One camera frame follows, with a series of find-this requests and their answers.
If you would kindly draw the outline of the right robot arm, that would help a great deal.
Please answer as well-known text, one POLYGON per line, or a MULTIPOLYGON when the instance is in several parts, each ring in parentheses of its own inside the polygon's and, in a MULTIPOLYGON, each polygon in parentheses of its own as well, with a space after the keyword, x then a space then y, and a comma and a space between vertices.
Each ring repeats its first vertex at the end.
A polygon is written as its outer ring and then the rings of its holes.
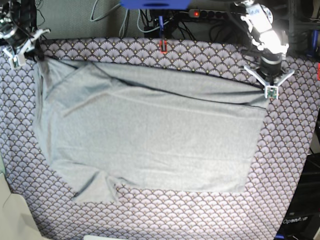
POLYGON ((12 70, 23 67, 27 60, 45 58, 40 40, 51 30, 38 28, 37 12, 34 0, 0 2, 0 54, 7 57, 12 70))

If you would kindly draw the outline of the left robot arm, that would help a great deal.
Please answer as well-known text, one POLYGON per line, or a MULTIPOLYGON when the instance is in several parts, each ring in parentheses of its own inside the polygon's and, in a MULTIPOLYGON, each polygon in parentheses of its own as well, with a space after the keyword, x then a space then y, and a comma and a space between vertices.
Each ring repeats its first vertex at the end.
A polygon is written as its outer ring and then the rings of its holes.
POLYGON ((250 43, 260 52, 259 65, 245 65, 243 69, 263 86, 266 99, 278 99, 280 86, 295 73, 282 69, 289 50, 288 35, 273 28, 271 10, 258 1, 241 0, 234 4, 245 8, 240 19, 247 24, 250 43))

